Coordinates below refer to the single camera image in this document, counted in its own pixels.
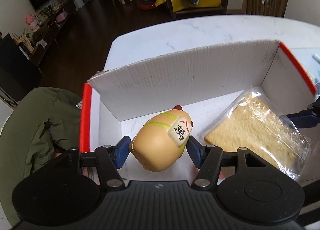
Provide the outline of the packaged toast slice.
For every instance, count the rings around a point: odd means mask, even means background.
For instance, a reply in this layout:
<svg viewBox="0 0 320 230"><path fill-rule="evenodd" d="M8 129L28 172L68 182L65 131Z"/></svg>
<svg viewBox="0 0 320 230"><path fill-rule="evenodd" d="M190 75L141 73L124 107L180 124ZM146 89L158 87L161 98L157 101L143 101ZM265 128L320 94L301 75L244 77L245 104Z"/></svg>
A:
<svg viewBox="0 0 320 230"><path fill-rule="evenodd" d="M311 152L311 144L260 87L242 91L198 139L227 152L248 148L293 180L299 179Z"/></svg>

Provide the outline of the green white glue pen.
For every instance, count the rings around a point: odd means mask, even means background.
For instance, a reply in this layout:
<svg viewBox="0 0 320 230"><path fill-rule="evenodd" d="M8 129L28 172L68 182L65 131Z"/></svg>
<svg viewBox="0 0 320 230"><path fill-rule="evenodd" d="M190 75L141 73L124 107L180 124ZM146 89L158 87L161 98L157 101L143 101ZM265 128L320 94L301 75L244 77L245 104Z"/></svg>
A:
<svg viewBox="0 0 320 230"><path fill-rule="evenodd" d="M320 56L318 54L313 54L312 58L320 64Z"/></svg>

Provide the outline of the red cardboard box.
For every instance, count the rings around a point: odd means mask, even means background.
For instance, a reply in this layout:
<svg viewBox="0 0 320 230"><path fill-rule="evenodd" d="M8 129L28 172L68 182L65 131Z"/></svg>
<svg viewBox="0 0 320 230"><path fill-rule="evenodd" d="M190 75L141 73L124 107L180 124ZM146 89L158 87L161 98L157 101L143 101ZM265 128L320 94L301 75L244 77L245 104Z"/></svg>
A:
<svg viewBox="0 0 320 230"><path fill-rule="evenodd" d="M278 40L253 40L194 48L149 58L94 75L84 86L80 150L116 145L176 105L203 129L250 87L263 90L283 114L297 113L316 95L314 82Z"/></svg>

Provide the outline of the green jacket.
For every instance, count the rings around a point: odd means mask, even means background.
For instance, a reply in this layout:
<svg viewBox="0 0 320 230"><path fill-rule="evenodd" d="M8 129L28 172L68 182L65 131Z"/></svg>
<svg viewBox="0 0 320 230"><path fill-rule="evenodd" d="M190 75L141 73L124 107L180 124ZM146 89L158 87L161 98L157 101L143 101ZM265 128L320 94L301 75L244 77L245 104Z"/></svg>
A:
<svg viewBox="0 0 320 230"><path fill-rule="evenodd" d="M9 223L20 219L14 188L50 162L57 152L79 145L81 98L70 91L38 87L16 106L1 130L1 205Z"/></svg>

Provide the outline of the wooden chair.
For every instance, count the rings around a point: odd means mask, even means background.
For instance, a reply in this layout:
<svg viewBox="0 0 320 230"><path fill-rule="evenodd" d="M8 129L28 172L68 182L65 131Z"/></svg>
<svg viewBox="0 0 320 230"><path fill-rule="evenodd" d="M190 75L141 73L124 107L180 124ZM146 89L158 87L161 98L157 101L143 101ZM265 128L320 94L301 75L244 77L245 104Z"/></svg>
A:
<svg viewBox="0 0 320 230"><path fill-rule="evenodd" d="M285 0L247 0L247 15L264 15L281 17Z"/></svg>

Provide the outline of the pink plush toy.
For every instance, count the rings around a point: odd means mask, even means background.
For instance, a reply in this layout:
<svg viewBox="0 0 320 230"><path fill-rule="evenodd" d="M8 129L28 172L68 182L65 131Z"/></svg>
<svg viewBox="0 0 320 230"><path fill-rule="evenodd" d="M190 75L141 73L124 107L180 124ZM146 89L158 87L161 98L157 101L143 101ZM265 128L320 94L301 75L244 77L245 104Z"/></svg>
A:
<svg viewBox="0 0 320 230"><path fill-rule="evenodd" d="M30 26L30 29L32 31L36 31L40 28L39 27L39 20L33 14L29 14L25 18L25 22Z"/></svg>

